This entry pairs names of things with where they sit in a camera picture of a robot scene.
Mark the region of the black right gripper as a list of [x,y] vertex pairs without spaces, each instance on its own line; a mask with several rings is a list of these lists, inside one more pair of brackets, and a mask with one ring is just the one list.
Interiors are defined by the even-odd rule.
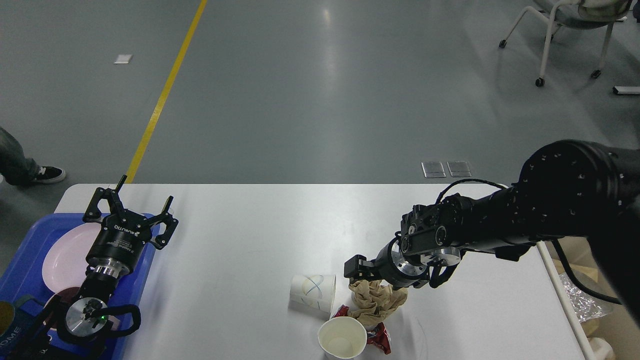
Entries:
[[400,251],[399,241],[391,240],[382,248],[375,260],[356,254],[343,263],[343,278],[349,281],[384,280],[394,289],[420,289],[430,280],[425,265],[413,265]]

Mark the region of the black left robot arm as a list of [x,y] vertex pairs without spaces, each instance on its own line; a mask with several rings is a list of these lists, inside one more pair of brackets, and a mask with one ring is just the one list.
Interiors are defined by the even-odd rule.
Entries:
[[120,196],[126,180],[123,175],[114,188],[94,191],[82,223],[99,228],[86,253],[81,285],[68,300],[54,292],[34,319],[21,326],[8,360],[98,360],[109,342],[141,327],[141,289],[130,291],[124,301],[122,281],[138,274],[147,250],[169,244],[179,221],[170,212],[173,196],[155,215],[126,208]]

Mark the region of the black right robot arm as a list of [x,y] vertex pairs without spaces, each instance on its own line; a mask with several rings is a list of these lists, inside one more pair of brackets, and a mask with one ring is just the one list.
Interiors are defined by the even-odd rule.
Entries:
[[556,141],[533,153],[510,187],[479,199],[444,190],[434,203],[414,205],[375,259],[354,255],[343,275],[351,283],[435,289],[468,252],[516,262],[538,242],[551,242],[567,265],[559,239],[583,237],[615,292],[599,298],[638,322],[639,177],[637,149]]

